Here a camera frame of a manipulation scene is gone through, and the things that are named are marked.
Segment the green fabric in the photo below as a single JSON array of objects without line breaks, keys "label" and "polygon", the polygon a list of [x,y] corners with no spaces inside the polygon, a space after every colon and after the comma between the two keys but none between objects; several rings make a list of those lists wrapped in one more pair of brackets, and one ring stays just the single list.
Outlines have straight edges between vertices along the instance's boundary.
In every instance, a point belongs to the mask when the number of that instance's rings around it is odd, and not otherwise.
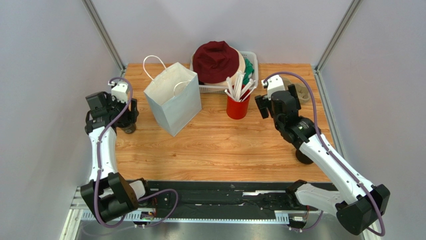
[{"label": "green fabric", "polygon": [[255,72],[255,69],[253,68],[253,64],[247,59],[244,58],[244,62],[245,62],[245,75],[244,78],[242,79],[242,84],[246,85],[249,83],[250,79],[249,79],[249,75]]}]

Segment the basket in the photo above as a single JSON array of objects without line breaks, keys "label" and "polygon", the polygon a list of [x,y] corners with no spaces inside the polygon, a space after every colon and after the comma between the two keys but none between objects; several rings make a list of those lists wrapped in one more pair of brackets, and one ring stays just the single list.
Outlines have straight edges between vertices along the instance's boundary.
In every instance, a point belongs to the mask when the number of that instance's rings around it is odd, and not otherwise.
[{"label": "basket", "polygon": [[[254,81],[254,85],[250,88],[257,88],[259,84],[259,65],[258,65],[258,58],[256,57],[256,54],[251,51],[240,51],[241,55],[248,59],[252,64],[254,68],[253,75],[251,76],[251,79]],[[189,69],[193,71],[193,61],[191,61],[191,65],[189,66]],[[198,85],[199,92],[201,94],[225,94],[225,90],[228,89],[226,86],[212,86],[212,85]]]}]

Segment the wooden table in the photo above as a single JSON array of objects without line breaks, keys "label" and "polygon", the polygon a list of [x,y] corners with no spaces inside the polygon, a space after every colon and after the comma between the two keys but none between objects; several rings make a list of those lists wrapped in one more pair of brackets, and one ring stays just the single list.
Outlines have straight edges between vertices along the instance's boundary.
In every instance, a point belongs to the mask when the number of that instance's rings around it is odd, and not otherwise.
[{"label": "wooden table", "polygon": [[[164,68],[146,64],[151,76]],[[318,88],[309,64],[260,64],[259,79],[278,71],[301,75],[312,87],[318,110],[318,125],[332,140]],[[174,181],[261,181],[287,182],[299,179],[329,182],[315,165],[299,163],[295,148],[275,130],[272,118],[262,119],[255,96],[266,94],[259,84],[251,95],[247,116],[233,120],[226,113],[224,94],[201,94],[202,110],[176,137],[158,126],[144,95],[150,83],[142,64],[129,64],[125,77],[131,82],[138,101],[137,130],[118,130],[116,158],[126,179]],[[298,80],[286,76],[293,83]],[[299,114],[314,119],[312,103],[302,104]]]}]

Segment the maroon hat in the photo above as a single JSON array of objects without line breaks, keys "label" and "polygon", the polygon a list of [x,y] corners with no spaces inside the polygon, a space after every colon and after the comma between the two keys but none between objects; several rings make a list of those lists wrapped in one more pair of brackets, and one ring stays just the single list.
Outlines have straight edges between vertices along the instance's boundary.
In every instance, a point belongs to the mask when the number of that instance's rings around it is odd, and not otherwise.
[{"label": "maroon hat", "polygon": [[211,41],[201,45],[194,53],[192,67],[198,80],[206,84],[218,84],[232,77],[240,66],[237,50],[225,41]]}]

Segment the white wall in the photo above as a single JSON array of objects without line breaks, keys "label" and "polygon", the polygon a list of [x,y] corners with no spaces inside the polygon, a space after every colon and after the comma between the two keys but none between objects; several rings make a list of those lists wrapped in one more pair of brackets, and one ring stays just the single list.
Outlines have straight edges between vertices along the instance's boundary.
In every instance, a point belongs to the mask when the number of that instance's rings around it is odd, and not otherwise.
[{"label": "white wall", "polygon": [[316,64],[351,0],[93,0],[125,64],[189,63],[225,40],[260,63]]},{"label": "white wall", "polygon": [[384,239],[425,239],[426,2],[363,1],[322,71],[351,164],[390,200]]},{"label": "white wall", "polygon": [[58,239],[91,166],[85,96],[119,71],[80,0],[0,3],[0,239]]}]

